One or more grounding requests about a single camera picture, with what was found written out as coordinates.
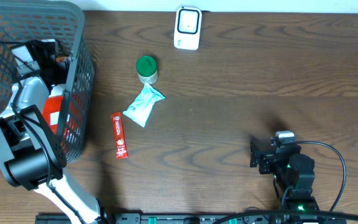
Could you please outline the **small orange snack box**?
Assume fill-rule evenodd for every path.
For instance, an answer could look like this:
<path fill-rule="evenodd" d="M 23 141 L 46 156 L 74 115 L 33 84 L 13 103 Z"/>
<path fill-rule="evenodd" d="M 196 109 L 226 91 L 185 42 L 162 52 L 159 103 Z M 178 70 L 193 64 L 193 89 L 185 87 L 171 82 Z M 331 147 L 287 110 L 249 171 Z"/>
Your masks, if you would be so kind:
<path fill-rule="evenodd" d="M 66 62 L 69 59 L 70 57 L 57 57 L 55 60 L 56 62 Z"/>

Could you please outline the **red tool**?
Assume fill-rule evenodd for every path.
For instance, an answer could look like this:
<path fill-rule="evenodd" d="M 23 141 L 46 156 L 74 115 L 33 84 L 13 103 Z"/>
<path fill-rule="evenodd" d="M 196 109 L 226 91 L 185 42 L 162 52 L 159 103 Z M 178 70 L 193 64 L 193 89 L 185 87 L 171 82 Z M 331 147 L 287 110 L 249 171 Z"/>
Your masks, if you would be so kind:
<path fill-rule="evenodd" d="M 46 100 L 43 110 L 43 117 L 54 134 L 57 133 L 58 117 L 63 100 L 65 84 L 59 84 L 52 88 L 49 98 Z"/>

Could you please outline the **green lid jar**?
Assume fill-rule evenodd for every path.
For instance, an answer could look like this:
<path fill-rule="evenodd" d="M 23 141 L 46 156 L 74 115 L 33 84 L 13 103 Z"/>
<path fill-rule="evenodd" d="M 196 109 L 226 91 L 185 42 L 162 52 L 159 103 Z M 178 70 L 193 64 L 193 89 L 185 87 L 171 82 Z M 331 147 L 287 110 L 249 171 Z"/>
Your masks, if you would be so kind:
<path fill-rule="evenodd" d="M 149 55 L 141 56 L 136 62 L 136 70 L 142 83 L 152 85 L 158 80 L 158 68 L 156 60 Z"/>

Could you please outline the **teal wet wipes pack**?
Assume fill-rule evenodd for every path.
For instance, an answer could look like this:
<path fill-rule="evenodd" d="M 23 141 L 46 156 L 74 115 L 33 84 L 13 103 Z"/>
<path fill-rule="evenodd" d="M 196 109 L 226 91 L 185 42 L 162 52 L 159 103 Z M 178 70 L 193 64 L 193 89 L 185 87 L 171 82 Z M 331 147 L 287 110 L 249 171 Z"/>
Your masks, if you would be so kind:
<path fill-rule="evenodd" d="M 145 83 L 142 91 L 129 107 L 123 111 L 123 114 L 144 128 L 154 104 L 164 99 L 165 96 L 161 92 L 149 83 Z"/>

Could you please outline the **red coffee stick packet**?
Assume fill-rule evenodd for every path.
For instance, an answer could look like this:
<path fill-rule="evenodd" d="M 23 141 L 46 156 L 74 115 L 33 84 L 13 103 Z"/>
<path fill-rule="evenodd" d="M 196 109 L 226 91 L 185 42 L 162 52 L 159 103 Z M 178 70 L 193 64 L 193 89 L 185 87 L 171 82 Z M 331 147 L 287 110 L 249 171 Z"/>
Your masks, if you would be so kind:
<path fill-rule="evenodd" d="M 122 113 L 120 111 L 111 115 L 112 126 L 114 128 L 114 141 L 116 144 L 116 158 L 126 159 L 128 157 L 124 128 L 122 123 Z"/>

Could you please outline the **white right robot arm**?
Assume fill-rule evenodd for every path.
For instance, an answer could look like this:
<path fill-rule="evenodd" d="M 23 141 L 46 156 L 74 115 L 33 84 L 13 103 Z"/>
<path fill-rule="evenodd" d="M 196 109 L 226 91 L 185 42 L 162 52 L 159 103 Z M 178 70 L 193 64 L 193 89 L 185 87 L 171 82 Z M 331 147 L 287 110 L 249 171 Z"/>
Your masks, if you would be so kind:
<path fill-rule="evenodd" d="M 274 137 L 267 146 L 250 142 L 250 166 L 258 167 L 260 174 L 272 174 L 280 208 L 299 212 L 319 210 L 312 196 L 315 178 L 314 160 L 301 153 L 294 137 Z"/>

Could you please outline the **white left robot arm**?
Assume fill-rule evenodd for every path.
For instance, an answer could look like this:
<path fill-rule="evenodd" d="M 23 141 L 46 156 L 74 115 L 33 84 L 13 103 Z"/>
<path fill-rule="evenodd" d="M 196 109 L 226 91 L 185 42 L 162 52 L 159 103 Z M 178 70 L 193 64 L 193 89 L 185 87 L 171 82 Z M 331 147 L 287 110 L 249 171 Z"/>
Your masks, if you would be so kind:
<path fill-rule="evenodd" d="M 18 80 L 0 114 L 0 170 L 6 181 L 47 197 L 72 223 L 109 223 L 98 199 L 70 175 L 60 140 L 42 111 L 53 88 L 64 84 L 68 67 L 57 61 L 54 39 L 11 42 Z"/>

